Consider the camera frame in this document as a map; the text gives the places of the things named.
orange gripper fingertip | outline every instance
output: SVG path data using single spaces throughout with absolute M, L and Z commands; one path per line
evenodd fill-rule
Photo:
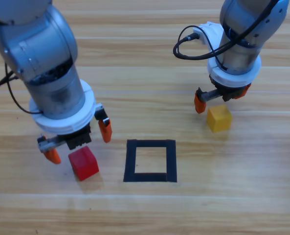
M 206 103 L 199 100 L 198 96 L 195 94 L 195 109 L 196 112 L 201 114 L 205 111 Z
M 48 152 L 44 153 L 45 157 L 55 164 L 60 164 L 61 159 L 56 149 L 49 150 Z
M 111 121 L 109 122 L 108 126 L 105 126 L 104 122 L 102 120 L 98 121 L 100 132 L 102 135 L 102 138 L 105 143 L 109 143 L 111 141 L 112 137 L 112 127 L 111 127 Z

wood grain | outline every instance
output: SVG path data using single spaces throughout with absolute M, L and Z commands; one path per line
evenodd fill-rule
M 206 61 L 176 59 L 189 24 L 218 22 L 223 0 L 55 0 L 79 46 L 77 68 L 111 116 L 88 144 L 100 173 L 79 182 L 39 153 L 41 130 L 0 88 L 0 235 L 290 235 L 290 7 L 266 43 L 248 94 L 227 103 L 228 132 L 212 134 L 194 91 L 213 88 Z M 206 52 L 188 43 L 191 55 Z M 0 78 L 3 76 L 0 57 Z M 29 94 L 13 82 L 22 106 Z M 221 99 L 209 106 L 223 104 Z M 124 183 L 127 139 L 177 141 L 178 183 Z M 138 172 L 165 171 L 163 151 L 140 150 Z

black tape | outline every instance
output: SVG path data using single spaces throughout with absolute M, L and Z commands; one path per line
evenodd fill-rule
M 166 148 L 166 173 L 135 173 L 137 147 Z M 127 140 L 124 182 L 177 182 L 176 142 Z

silver arm segment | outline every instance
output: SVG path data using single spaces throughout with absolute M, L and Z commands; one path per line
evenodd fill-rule
M 226 0 L 220 22 L 224 29 L 220 46 L 248 29 L 272 0 Z M 232 75 L 248 73 L 264 43 L 283 23 L 289 0 L 279 0 L 271 13 L 241 43 L 219 55 L 218 58 Z
M 51 0 L 0 0 L 0 54 L 51 119 L 85 103 L 74 35 Z

metal bracket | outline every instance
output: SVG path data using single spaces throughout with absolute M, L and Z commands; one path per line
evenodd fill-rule
M 60 145 L 63 145 L 66 143 L 65 140 L 61 139 L 59 136 L 46 139 L 45 136 L 41 135 L 38 139 L 38 148 L 40 152 L 46 153 L 52 149 L 55 149 L 56 147 L 59 147 Z

